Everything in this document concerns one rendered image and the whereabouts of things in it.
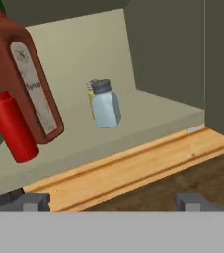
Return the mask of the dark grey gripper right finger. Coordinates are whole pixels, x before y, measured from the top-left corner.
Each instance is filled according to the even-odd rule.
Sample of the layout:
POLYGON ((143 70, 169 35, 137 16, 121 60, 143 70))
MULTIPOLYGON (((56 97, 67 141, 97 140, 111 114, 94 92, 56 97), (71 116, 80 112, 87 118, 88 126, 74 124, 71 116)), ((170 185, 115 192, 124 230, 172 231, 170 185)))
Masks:
POLYGON ((175 203, 177 211, 224 211, 224 205, 214 204, 199 193, 175 193, 175 203))

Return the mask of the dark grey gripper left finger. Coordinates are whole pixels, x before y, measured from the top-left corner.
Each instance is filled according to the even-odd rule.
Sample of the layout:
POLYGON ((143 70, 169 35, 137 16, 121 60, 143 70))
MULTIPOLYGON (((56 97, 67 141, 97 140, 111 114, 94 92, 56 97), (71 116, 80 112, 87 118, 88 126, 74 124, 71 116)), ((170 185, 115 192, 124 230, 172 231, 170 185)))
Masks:
POLYGON ((23 188, 0 195, 0 211, 50 211, 49 193, 26 193, 23 188))

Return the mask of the red squeeze condiment bottle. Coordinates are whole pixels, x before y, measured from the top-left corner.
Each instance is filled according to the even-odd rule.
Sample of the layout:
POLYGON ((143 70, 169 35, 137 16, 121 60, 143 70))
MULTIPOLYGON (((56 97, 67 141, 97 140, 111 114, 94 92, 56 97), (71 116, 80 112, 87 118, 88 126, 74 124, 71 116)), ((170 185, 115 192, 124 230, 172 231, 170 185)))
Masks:
POLYGON ((39 149, 18 103, 6 90, 0 91, 0 134, 17 163, 38 156, 39 149))

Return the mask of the clear shaker dark grey lid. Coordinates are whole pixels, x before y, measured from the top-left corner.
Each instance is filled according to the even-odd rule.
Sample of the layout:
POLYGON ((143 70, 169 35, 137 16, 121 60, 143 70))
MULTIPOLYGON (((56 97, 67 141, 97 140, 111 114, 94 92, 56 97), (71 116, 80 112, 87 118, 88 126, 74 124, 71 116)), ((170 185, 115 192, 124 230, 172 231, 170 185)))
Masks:
POLYGON ((101 128, 117 127, 121 120, 121 112, 117 95, 112 90, 110 80, 95 81, 92 88, 95 94, 92 107, 96 126, 101 128))

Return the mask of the yellow shaker grey lid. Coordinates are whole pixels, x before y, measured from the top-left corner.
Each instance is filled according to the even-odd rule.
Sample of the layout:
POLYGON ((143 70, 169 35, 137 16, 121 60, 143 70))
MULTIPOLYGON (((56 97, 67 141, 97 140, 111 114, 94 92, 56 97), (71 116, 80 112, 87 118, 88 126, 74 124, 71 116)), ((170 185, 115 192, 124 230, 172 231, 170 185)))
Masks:
POLYGON ((92 106, 92 100, 93 100, 95 94, 94 94, 94 91, 93 91, 92 84, 95 83, 95 82, 97 82, 97 81, 98 81, 98 79, 93 79, 93 80, 90 80, 86 84, 86 87, 87 87, 87 90, 88 90, 89 103, 90 103, 90 108, 91 108, 93 119, 95 119, 95 116, 94 116, 94 111, 93 111, 93 106, 92 106))

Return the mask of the brown syrup bottle green cap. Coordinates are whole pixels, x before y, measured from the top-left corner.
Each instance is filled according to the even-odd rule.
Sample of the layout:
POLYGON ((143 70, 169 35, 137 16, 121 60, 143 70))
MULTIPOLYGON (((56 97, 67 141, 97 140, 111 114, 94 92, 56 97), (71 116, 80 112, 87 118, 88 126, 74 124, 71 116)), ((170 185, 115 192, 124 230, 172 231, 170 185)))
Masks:
POLYGON ((52 142, 64 131, 37 50, 29 31, 11 21, 0 0, 0 87, 17 100, 38 144, 52 142))

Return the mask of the olive green cabinet door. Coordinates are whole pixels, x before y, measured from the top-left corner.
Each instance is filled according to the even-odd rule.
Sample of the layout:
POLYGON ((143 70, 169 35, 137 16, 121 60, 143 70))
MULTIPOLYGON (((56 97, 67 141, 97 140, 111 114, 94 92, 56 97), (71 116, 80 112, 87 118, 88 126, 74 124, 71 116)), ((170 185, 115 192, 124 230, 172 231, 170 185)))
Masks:
POLYGON ((130 0, 124 17, 136 87, 224 135, 224 0, 130 0))

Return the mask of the light wooden cutting board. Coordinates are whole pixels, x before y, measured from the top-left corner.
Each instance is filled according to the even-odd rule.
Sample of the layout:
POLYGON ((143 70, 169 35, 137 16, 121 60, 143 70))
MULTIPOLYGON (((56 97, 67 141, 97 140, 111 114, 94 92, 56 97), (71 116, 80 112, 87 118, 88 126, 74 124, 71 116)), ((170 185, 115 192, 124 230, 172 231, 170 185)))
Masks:
POLYGON ((24 188, 49 193, 52 211, 81 211, 224 154, 224 135, 181 131, 24 188))

